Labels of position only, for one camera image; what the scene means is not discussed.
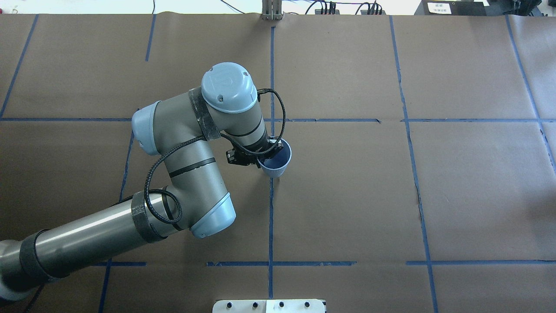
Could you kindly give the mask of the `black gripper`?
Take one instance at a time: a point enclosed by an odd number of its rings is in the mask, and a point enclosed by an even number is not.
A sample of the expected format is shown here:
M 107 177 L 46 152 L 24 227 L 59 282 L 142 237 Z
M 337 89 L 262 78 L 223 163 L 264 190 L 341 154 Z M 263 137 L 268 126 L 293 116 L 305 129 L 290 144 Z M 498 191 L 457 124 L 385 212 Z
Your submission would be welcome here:
M 270 148 L 277 142 L 276 137 L 269 137 L 269 136 L 262 136 L 256 143 L 250 145 L 250 151 L 262 153 Z M 285 147 L 284 140 L 278 141 L 276 147 L 274 147 L 270 152 L 256 156 L 257 158 L 257 166 L 260 166 L 258 163 L 260 162 L 264 166 L 276 166 L 275 163 L 278 162 L 278 153 L 280 153 Z

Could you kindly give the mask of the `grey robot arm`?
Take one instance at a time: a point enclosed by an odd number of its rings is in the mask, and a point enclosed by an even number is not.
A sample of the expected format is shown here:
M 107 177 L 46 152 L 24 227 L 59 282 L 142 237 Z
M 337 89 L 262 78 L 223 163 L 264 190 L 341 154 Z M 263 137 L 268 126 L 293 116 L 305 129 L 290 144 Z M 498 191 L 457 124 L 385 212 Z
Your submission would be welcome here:
M 286 151 L 286 114 L 280 93 L 258 87 L 234 62 L 213 65 L 197 86 L 137 109 L 129 138 L 152 158 L 142 180 L 133 182 L 127 155 L 119 196 L 107 208 L 2 240 L 1 305 L 38 296 L 76 271 L 184 230 L 207 238 L 231 226 L 236 210 L 211 143 L 230 143 L 225 162 L 231 165 L 280 176 L 285 167 L 266 162 Z

